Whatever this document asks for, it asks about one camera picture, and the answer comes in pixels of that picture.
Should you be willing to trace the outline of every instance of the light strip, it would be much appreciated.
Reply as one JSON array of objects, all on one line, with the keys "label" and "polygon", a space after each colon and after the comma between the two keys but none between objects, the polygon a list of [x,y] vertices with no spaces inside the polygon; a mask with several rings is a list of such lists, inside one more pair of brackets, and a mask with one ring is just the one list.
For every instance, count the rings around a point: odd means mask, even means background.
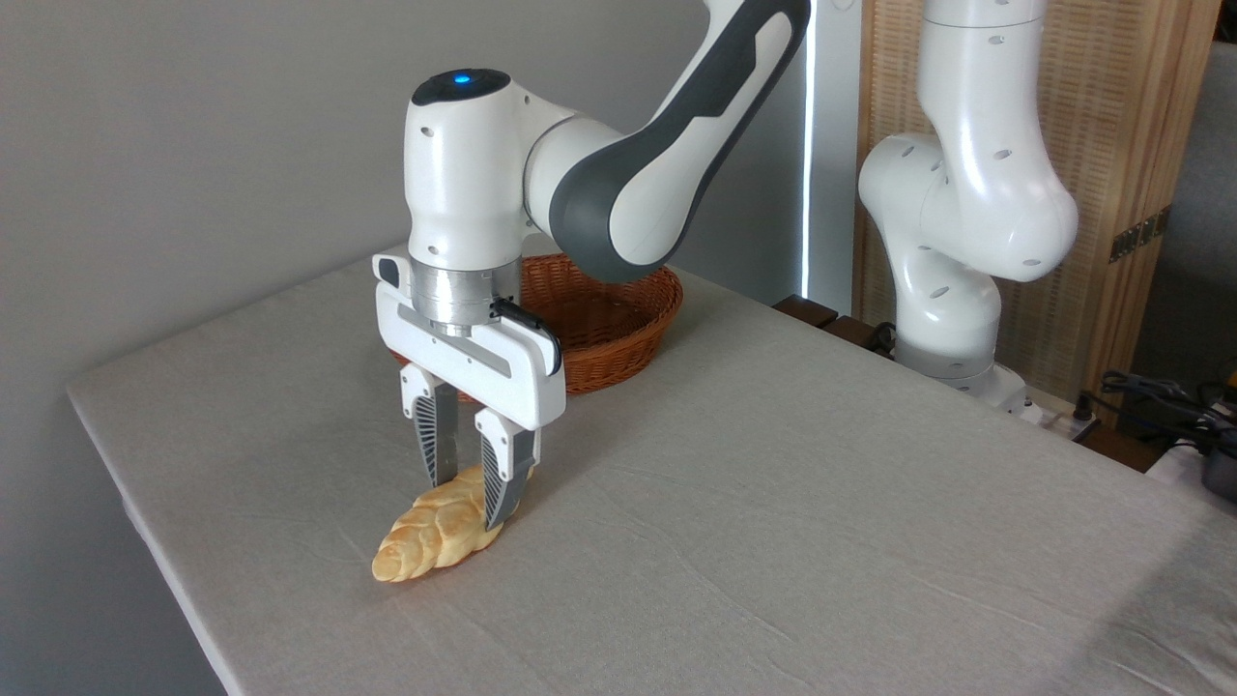
[{"label": "light strip", "polygon": [[807,75],[804,82],[803,109],[803,230],[799,244],[799,295],[808,298],[808,281],[811,277],[811,150],[816,126],[816,16],[813,11],[808,20],[808,36],[804,41]]}]

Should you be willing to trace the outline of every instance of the gray wall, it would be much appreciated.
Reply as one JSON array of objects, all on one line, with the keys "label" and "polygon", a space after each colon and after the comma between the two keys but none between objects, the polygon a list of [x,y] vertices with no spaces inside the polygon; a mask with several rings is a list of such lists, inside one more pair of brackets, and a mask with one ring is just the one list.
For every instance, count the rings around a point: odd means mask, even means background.
[{"label": "gray wall", "polygon": [[1211,48],[1133,370],[1190,388],[1237,370],[1237,45]]},{"label": "gray wall", "polygon": [[[398,242],[421,78],[501,67],[632,129],[706,15],[696,0],[0,0],[0,692],[216,694],[64,383]],[[802,70],[675,258],[766,302],[798,287]]]}]

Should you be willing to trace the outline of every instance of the bread roll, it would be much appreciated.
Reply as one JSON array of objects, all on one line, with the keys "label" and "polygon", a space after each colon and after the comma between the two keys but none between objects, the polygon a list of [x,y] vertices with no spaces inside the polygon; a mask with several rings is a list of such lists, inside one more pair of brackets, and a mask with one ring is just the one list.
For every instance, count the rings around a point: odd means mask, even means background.
[{"label": "bread roll", "polygon": [[402,582],[430,569],[454,566],[485,549],[502,525],[485,530],[485,476],[481,466],[423,493],[400,516],[374,556],[374,579]]}]

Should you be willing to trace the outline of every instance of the cloth wrinkle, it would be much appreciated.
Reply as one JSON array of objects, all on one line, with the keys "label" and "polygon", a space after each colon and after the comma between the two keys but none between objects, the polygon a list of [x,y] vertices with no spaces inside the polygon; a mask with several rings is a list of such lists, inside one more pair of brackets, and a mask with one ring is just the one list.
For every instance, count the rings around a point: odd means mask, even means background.
[{"label": "cloth wrinkle", "polygon": [[[876,551],[878,554],[888,556],[889,559],[893,559],[893,560],[896,560],[898,562],[902,562],[902,564],[904,564],[907,566],[915,566],[915,567],[922,567],[922,569],[929,569],[929,570],[936,571],[936,572],[943,574],[943,575],[950,575],[950,576],[955,576],[955,577],[965,577],[965,579],[970,579],[970,580],[977,580],[980,582],[986,582],[986,584],[996,586],[996,587],[1003,587],[1004,590],[1013,590],[1013,591],[1017,591],[1017,592],[1023,592],[1028,597],[1032,597],[1032,598],[1034,598],[1034,600],[1037,600],[1037,601],[1039,601],[1039,602],[1042,602],[1044,605],[1049,605],[1054,609],[1058,609],[1058,611],[1060,611],[1063,613],[1069,614],[1069,612],[1065,612],[1064,609],[1060,609],[1059,607],[1056,607],[1056,606],[1051,605],[1050,602],[1047,602],[1045,600],[1043,600],[1043,595],[1039,591],[1034,590],[1034,588],[1023,587],[1023,586],[1021,586],[1018,584],[1013,584],[1013,582],[1003,582],[1003,581],[999,581],[997,579],[993,579],[993,577],[986,576],[986,575],[967,575],[967,574],[957,572],[956,570],[952,570],[951,567],[943,566],[940,564],[933,564],[933,562],[929,562],[929,561],[924,561],[922,559],[917,559],[914,556],[909,556],[907,554],[899,554],[897,551],[891,551],[891,550],[888,550],[888,549],[886,549],[883,546],[880,546],[877,544],[873,544],[871,541],[865,540],[858,534],[858,530],[856,530],[855,528],[840,528],[840,529],[837,529],[835,532],[840,532],[842,537],[845,537],[846,539],[849,539],[854,544],[857,544],[857,545],[863,546],[866,549],[871,549],[871,550],[873,550],[873,551]],[[910,575],[910,577],[914,577],[915,580],[920,580],[914,574],[908,574],[908,575]],[[1080,617],[1080,616],[1074,616],[1074,618],[1081,618],[1081,619],[1085,619],[1085,621],[1091,621],[1091,619],[1087,619],[1086,617]]]},{"label": "cloth wrinkle", "polygon": [[986,609],[986,611],[996,613],[996,614],[1001,614],[1002,617],[1011,618],[1011,619],[1013,619],[1013,621],[1016,621],[1018,623],[1027,624],[1027,626],[1033,627],[1033,628],[1038,628],[1039,630],[1044,630],[1044,632],[1048,630],[1048,628],[1045,628],[1043,626],[1039,626],[1038,623],[1035,623],[1033,621],[1024,619],[1024,618],[1019,617],[1018,614],[1014,614],[1013,612],[1007,612],[1007,611],[1004,611],[1004,609],[1002,609],[999,607],[993,607],[993,606],[987,605],[985,602],[980,602],[978,600],[975,600],[972,597],[967,597],[966,595],[961,595],[959,592],[954,592],[951,590],[946,590],[946,588],[944,588],[944,587],[941,587],[941,586],[939,586],[939,585],[936,585],[934,582],[929,582],[929,581],[927,581],[927,580],[924,580],[924,579],[922,579],[922,577],[919,577],[919,576],[917,576],[914,574],[910,574],[910,577],[915,579],[922,585],[925,585],[925,586],[928,586],[928,587],[935,590],[936,592],[940,592],[941,595],[945,595],[948,597],[952,597],[955,600],[961,600],[962,602],[967,602],[970,605],[975,605],[975,606],[977,606],[977,607],[980,607],[982,609]]},{"label": "cloth wrinkle", "polygon": [[364,551],[364,550],[362,550],[362,549],[360,548],[360,545],[359,545],[359,544],[356,544],[356,541],[354,541],[354,540],[353,540],[353,538],[348,535],[348,533],[346,533],[346,532],[344,532],[344,528],[343,528],[343,525],[340,525],[340,524],[339,524],[338,522],[335,523],[335,532],[338,532],[338,533],[339,533],[339,537],[341,537],[341,538],[344,539],[344,543],[345,543],[345,544],[348,544],[348,545],[349,545],[349,548],[351,548],[351,549],[353,549],[353,551],[355,551],[355,553],[356,553],[356,560],[359,560],[359,561],[361,561],[361,562],[364,562],[364,564],[369,564],[369,562],[370,562],[370,555],[369,555],[369,554],[366,554],[366,553],[365,553],[365,551]]},{"label": "cloth wrinkle", "polygon": [[810,692],[813,692],[813,694],[815,694],[815,692],[818,692],[818,691],[819,691],[819,690],[816,689],[816,685],[814,685],[814,684],[811,684],[810,681],[808,681],[808,680],[803,679],[802,676],[799,676],[799,675],[797,675],[797,674],[792,673],[790,670],[788,670],[788,669],[783,668],[783,666],[782,666],[782,665],[779,665],[779,664],[777,663],[777,660],[774,660],[774,659],[773,659],[773,658],[772,658],[771,655],[767,655],[766,658],[768,659],[768,661],[769,661],[769,665],[772,665],[772,666],[773,666],[773,670],[774,670],[774,671],[777,671],[778,674],[781,674],[782,676],[784,676],[784,677],[787,677],[787,679],[789,679],[790,681],[794,681],[794,682],[797,682],[797,684],[802,684],[803,686],[805,686],[805,687],[807,687],[807,689],[808,689],[808,690],[809,690]]},{"label": "cloth wrinkle", "polygon": [[1107,658],[1101,658],[1101,659],[1103,661],[1108,663],[1110,665],[1117,668],[1118,670],[1121,670],[1121,671],[1123,671],[1123,673],[1133,676],[1138,681],[1142,681],[1143,684],[1147,684],[1148,686],[1152,686],[1153,689],[1155,689],[1157,691],[1159,691],[1162,694],[1169,694],[1170,696],[1183,696],[1183,694],[1180,691],[1178,691],[1175,689],[1170,689],[1170,687],[1168,687],[1168,686],[1165,686],[1165,685],[1155,681],[1154,679],[1147,676],[1145,674],[1143,674],[1143,673],[1141,673],[1141,671],[1138,671],[1136,669],[1128,668],[1128,666],[1126,666],[1126,665],[1123,665],[1123,664],[1121,664],[1118,661],[1110,660]]},{"label": "cloth wrinkle", "polygon": [[670,538],[669,534],[666,533],[666,530],[661,529],[657,525],[649,524],[649,523],[640,519],[638,517],[633,516],[630,511],[627,511],[621,504],[618,504],[618,501],[616,501],[615,497],[609,491],[606,491],[606,488],[604,486],[601,486],[601,483],[599,483],[596,481],[596,478],[594,478],[594,477],[590,476],[589,480],[597,488],[597,491],[601,492],[601,494],[606,498],[606,501],[609,501],[610,504],[615,509],[617,509],[620,513],[622,513],[623,517],[626,517],[627,519],[630,519],[636,525],[638,525],[638,527],[641,527],[643,529],[647,529],[652,534],[657,535],[662,540],[662,543],[667,548],[669,548],[669,550],[674,554],[674,558],[678,559],[679,564],[694,579],[696,579],[698,582],[700,582],[706,588],[709,588],[714,596],[719,597],[726,606],[729,606],[731,609],[734,609],[740,617],[742,617],[746,621],[755,622],[757,626],[762,627],[764,630],[767,630],[767,632],[769,632],[769,633],[772,633],[772,634],[774,634],[774,635],[777,635],[777,637],[779,637],[779,638],[782,638],[784,640],[788,640],[790,643],[795,642],[794,638],[790,638],[790,635],[788,635],[784,630],[779,629],[778,627],[773,626],[772,623],[769,623],[763,617],[758,616],[756,612],[753,612],[753,611],[748,609],[747,607],[745,607],[742,603],[740,603],[734,597],[731,597],[730,595],[727,595],[726,591],[722,590],[720,586],[717,586],[716,582],[714,582],[708,576],[705,576],[703,572],[700,572],[700,570],[696,569],[691,564],[691,561],[689,561],[687,559],[687,556],[683,555],[683,551],[679,550],[679,548],[674,544],[674,540]]},{"label": "cloth wrinkle", "polygon": [[464,617],[464,621],[473,628],[481,632],[481,634],[484,634],[486,638],[489,638],[490,643],[492,643],[499,649],[499,651],[513,659],[515,661],[520,663],[521,665],[524,666],[524,669],[532,673],[533,677],[538,681],[538,684],[541,684],[542,687],[544,687],[548,692],[560,694],[558,689],[554,689],[554,685],[552,685],[549,680],[542,676],[541,671],[538,671],[537,668],[532,663],[529,663],[527,658],[516,651],[515,648],[507,644],[507,642],[500,640],[499,637],[491,633],[490,629],[482,626],[479,621],[473,618],[471,614],[459,608],[459,606],[456,606],[454,602],[450,601],[444,601],[439,606],[447,607],[455,614]]},{"label": "cloth wrinkle", "polygon": [[[706,486],[700,486],[698,483],[690,483],[690,482],[683,481],[680,478],[674,478],[674,477],[670,477],[670,476],[666,476],[666,475],[662,475],[662,473],[651,472],[651,471],[646,471],[646,470],[637,470],[637,469],[623,467],[623,466],[617,466],[617,465],[607,465],[605,469],[610,470],[610,471],[617,471],[617,472],[622,472],[622,473],[628,473],[628,475],[637,476],[637,477],[644,477],[644,478],[652,478],[652,480],[662,481],[662,482],[669,483],[670,486],[682,486],[683,488],[687,488],[689,491],[698,492],[698,493],[711,493],[714,496],[719,496],[721,498],[726,498],[729,501],[734,501],[735,503],[742,506],[742,508],[743,508],[745,512],[761,513],[761,514],[772,516],[772,517],[776,517],[776,518],[784,518],[784,519],[818,522],[818,523],[823,523],[831,532],[836,532],[836,530],[841,529],[844,532],[849,532],[849,533],[854,534],[855,537],[860,535],[858,529],[855,528],[854,525],[849,525],[849,524],[846,524],[842,520],[833,519],[833,518],[829,518],[829,517],[825,517],[825,516],[813,514],[813,513],[804,512],[804,511],[787,511],[787,509],[778,508],[776,506],[766,506],[766,504],[761,504],[761,503],[755,503],[750,498],[743,498],[743,497],[736,496],[736,494],[734,494],[734,493],[731,493],[729,491],[724,491],[724,490],[720,490],[720,488],[710,488],[710,487],[706,487]],[[778,499],[776,496],[768,496],[767,498],[773,498],[774,501]],[[871,546],[871,548],[873,548],[873,549],[880,550],[873,544],[867,544],[867,545]]]},{"label": "cloth wrinkle", "polygon": [[438,642],[434,640],[434,635],[433,634],[427,635],[426,622],[418,621],[418,618],[413,616],[412,608],[407,606],[407,602],[395,602],[395,606],[400,611],[400,616],[408,624],[408,627],[417,633],[417,638],[421,639],[422,645],[429,648],[429,653],[434,659],[434,664],[447,664],[447,660],[443,659],[443,655],[438,648]]},{"label": "cloth wrinkle", "polygon": [[233,512],[230,514],[234,518],[240,518],[240,519],[245,519],[245,520],[283,522],[283,523],[301,524],[301,525],[310,525],[310,524],[314,524],[317,522],[313,518],[294,518],[292,516],[272,516],[272,514],[265,514],[265,513],[239,513],[239,512]]},{"label": "cloth wrinkle", "polygon": [[1176,651],[1176,650],[1174,650],[1173,648],[1169,648],[1168,645],[1165,645],[1165,644],[1164,644],[1164,643],[1162,643],[1160,640],[1157,640],[1157,639],[1155,639],[1155,638],[1154,638],[1154,637],[1153,637],[1153,635],[1152,635],[1150,633],[1148,633],[1148,632],[1147,632],[1145,629],[1143,629],[1143,628],[1139,628],[1139,627],[1137,627],[1137,626],[1134,626],[1134,624],[1132,624],[1132,623],[1129,623],[1129,622],[1119,622],[1119,621],[1106,621],[1106,622],[1103,622],[1103,623],[1105,623],[1105,624],[1107,624],[1107,626],[1110,626],[1110,627],[1112,627],[1112,628],[1116,628],[1117,630],[1123,630],[1123,632],[1126,632],[1126,633],[1129,633],[1129,634],[1133,634],[1133,635],[1136,635],[1136,637],[1138,637],[1138,638],[1142,638],[1142,639],[1143,639],[1143,640],[1145,640],[1147,643],[1150,643],[1152,645],[1154,645],[1155,648],[1158,648],[1158,649],[1159,649],[1159,650],[1160,650],[1162,653],[1164,653],[1165,655],[1169,655],[1169,656],[1171,656],[1171,658],[1176,659],[1176,660],[1178,660],[1179,663],[1183,663],[1183,664],[1185,664],[1185,665],[1189,665],[1189,666],[1190,666],[1190,669],[1191,669],[1191,670],[1192,670],[1192,671],[1194,671],[1194,673],[1195,673],[1196,675],[1201,676],[1201,677],[1202,677],[1204,680],[1206,680],[1206,681],[1207,681],[1209,684],[1211,682],[1211,680],[1210,680],[1210,679],[1207,679],[1207,675],[1205,675],[1205,674],[1202,673],[1202,670],[1201,670],[1201,669],[1199,669],[1199,665],[1196,665],[1196,664],[1194,663],[1194,660],[1191,660],[1190,658],[1188,658],[1188,656],[1183,655],[1181,653],[1178,653],[1178,651]]},{"label": "cloth wrinkle", "polygon": [[322,554],[320,551],[310,546],[308,541],[303,541],[301,539],[292,539],[291,541],[292,544],[304,549],[306,553],[308,553],[314,559],[318,559],[319,561],[325,561],[328,564],[341,564],[349,566],[356,562],[354,559],[336,559],[335,556],[328,556],[325,554]]},{"label": "cloth wrinkle", "polygon": [[628,527],[628,525],[625,525],[625,524],[615,524],[615,523],[611,523],[611,522],[599,520],[599,519],[595,519],[595,518],[589,518],[585,522],[588,522],[589,524],[595,524],[597,527],[609,527],[611,529],[621,529],[623,532],[631,533],[631,535],[635,537],[635,538],[637,538],[637,539],[642,539],[644,541],[652,541],[652,539],[649,539],[648,537],[641,534],[638,529]]}]

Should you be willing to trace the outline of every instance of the wooden panel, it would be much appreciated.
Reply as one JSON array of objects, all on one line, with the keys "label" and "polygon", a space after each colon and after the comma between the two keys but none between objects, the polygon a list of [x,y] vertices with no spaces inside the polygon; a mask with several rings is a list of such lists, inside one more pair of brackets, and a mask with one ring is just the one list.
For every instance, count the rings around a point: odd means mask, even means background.
[{"label": "wooden panel", "polygon": [[[1217,2],[1049,2],[1040,122],[1056,172],[1079,203],[1079,235],[1044,278],[997,281],[1004,302],[997,360],[1049,394],[1072,399],[1102,370],[1132,361],[1159,242],[1112,265],[1110,248],[1113,236],[1171,199]],[[888,135],[930,129],[914,95],[922,1],[868,5],[862,155]],[[856,234],[856,314],[892,320],[880,232],[863,215]]]}]

